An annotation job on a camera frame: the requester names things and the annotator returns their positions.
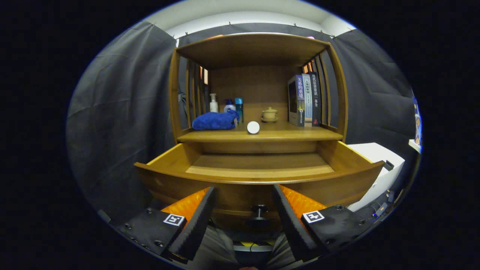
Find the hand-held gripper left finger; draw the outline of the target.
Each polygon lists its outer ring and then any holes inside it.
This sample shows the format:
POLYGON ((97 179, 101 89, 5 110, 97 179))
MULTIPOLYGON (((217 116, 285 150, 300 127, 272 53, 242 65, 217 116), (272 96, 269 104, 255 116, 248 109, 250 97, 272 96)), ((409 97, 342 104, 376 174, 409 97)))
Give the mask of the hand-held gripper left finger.
POLYGON ((216 204, 216 189, 204 188, 162 210, 147 208, 118 230, 147 251, 168 260, 193 260, 216 204))

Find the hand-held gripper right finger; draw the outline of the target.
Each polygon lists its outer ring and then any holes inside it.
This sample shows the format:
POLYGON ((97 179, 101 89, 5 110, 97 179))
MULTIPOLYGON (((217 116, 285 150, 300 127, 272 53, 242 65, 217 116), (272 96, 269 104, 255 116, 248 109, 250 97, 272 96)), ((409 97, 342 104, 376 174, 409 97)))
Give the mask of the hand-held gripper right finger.
POLYGON ((333 254, 351 244, 374 224, 343 205, 321 207, 305 195, 279 184, 272 197, 296 260, 333 254))

